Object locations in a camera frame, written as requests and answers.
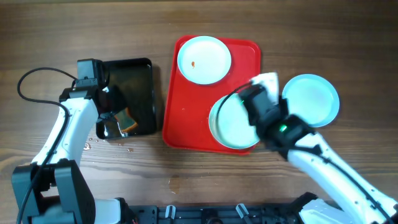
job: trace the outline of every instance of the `black tray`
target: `black tray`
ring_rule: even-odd
[[[120,89],[138,127],[122,136],[117,122],[102,121],[96,124],[96,135],[100,139],[121,139],[156,132],[152,62],[138,58],[104,62],[104,66],[110,75],[108,88]]]

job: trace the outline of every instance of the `wood grain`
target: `wood grain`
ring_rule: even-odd
[[[42,66],[76,74],[83,58],[148,57],[164,101],[173,46],[185,34],[255,41],[262,71],[278,71],[281,86],[301,73],[331,81],[341,110],[320,132],[370,183],[398,198],[396,9],[394,1],[290,0],[0,6],[0,223],[14,222],[17,214],[12,171],[40,151],[58,111],[18,97],[22,74]],[[70,84],[63,75],[39,72],[22,89],[56,100]],[[89,138],[81,171],[96,198],[124,197],[131,205],[286,202],[307,191],[328,198],[261,146],[239,157],[171,149],[160,132],[96,142],[92,130]]]

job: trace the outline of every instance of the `white plate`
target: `white plate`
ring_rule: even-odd
[[[201,85],[212,84],[228,73],[231,53],[214,37],[194,37],[181,47],[177,64],[187,80]]]
[[[231,149],[245,149],[257,144],[259,138],[256,128],[249,125],[248,112],[237,93],[225,101],[218,115],[216,128],[216,114],[224,98],[225,96],[214,104],[209,114],[209,128],[213,137]]]
[[[286,84],[282,96],[287,99],[289,113],[298,115],[314,128],[332,122],[340,108],[335,87],[318,75],[294,77]]]

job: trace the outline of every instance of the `red tray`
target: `red tray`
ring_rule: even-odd
[[[194,35],[181,37],[174,48],[169,94],[164,116],[163,140],[170,147],[228,154],[249,154],[247,149],[230,149],[211,135],[208,117],[211,107],[250,78],[260,74],[261,51],[250,40],[218,38],[231,52],[232,63],[228,74],[210,85],[188,81],[177,65],[178,51]]]

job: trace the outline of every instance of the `black cable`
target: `black cable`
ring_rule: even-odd
[[[223,101],[221,102],[220,106],[218,107],[217,114],[216,114],[216,118],[215,118],[215,120],[214,120],[214,122],[215,122],[215,124],[216,124],[215,127],[216,127],[217,132],[219,132],[219,130],[218,130],[218,125],[217,125],[217,124],[218,124],[218,115],[219,115],[219,113],[220,113],[221,107],[224,105],[224,103],[225,103],[234,93],[236,93],[237,91],[239,91],[239,90],[241,90],[242,88],[244,88],[244,87],[246,87],[246,86],[249,86],[249,85],[251,85],[251,83],[245,83],[245,84],[243,84],[243,85],[237,87],[236,89],[234,89],[234,91],[232,91],[230,94],[228,94],[226,97],[224,97]]]
[[[31,101],[31,102],[35,102],[35,103],[47,103],[47,104],[57,105],[57,106],[61,107],[61,108],[64,110],[64,112],[65,112],[65,119],[63,120],[63,124],[62,124],[62,127],[61,127],[60,132],[58,133],[57,138],[55,138],[55,141],[54,141],[53,145],[51,146],[49,152],[47,153],[47,156],[46,156],[45,159],[43,160],[42,165],[41,165],[41,166],[39,167],[39,169],[37,170],[36,174],[34,175],[32,181],[30,182],[30,184],[29,184],[29,186],[28,186],[28,189],[26,190],[24,199],[22,200],[22,203],[21,203],[21,207],[19,208],[19,211],[18,211],[17,224],[20,224],[20,223],[21,223],[21,221],[22,221],[22,216],[23,216],[23,214],[24,214],[24,210],[25,210],[26,203],[27,203],[27,200],[28,200],[28,198],[29,198],[29,195],[30,195],[30,193],[31,193],[31,191],[32,191],[32,189],[33,189],[33,187],[34,187],[35,184],[37,183],[38,179],[40,178],[40,173],[41,173],[41,171],[43,170],[44,166],[48,163],[48,161],[50,160],[50,158],[51,158],[52,155],[54,154],[54,150],[55,150],[55,148],[57,147],[57,145],[58,145],[58,143],[59,143],[59,141],[60,141],[60,139],[61,139],[61,137],[62,137],[62,135],[63,135],[63,132],[64,132],[65,129],[67,128],[67,124],[68,124],[68,121],[69,121],[69,111],[68,111],[68,108],[66,108],[66,107],[63,106],[62,104],[60,104],[60,103],[58,103],[58,102],[55,102],[55,101],[50,101],[50,100],[36,100],[36,99],[28,98],[28,97],[24,96],[24,95],[21,93],[21,83],[22,83],[23,79],[25,79],[25,77],[28,76],[29,74],[34,73],[34,72],[36,72],[36,71],[40,71],[40,70],[51,70],[51,71],[55,71],[55,72],[60,72],[60,73],[62,73],[62,74],[64,74],[64,75],[67,75],[67,76],[69,76],[70,78],[73,78],[74,80],[76,80],[76,78],[75,78],[74,76],[72,76],[72,75],[70,75],[70,74],[68,74],[68,73],[66,73],[66,72],[64,72],[64,71],[62,71],[62,70],[59,70],[59,69],[56,69],[56,68],[42,67],[42,68],[33,69],[33,70],[31,70],[31,71],[25,73],[25,75],[23,75],[23,76],[21,77],[21,79],[19,80],[19,82],[18,82],[17,91],[18,91],[18,95],[19,95],[22,99],[27,100],[27,101]]]
[[[76,80],[74,79],[74,80],[72,81],[72,86],[71,86],[71,88],[75,87],[75,84],[76,84]]]

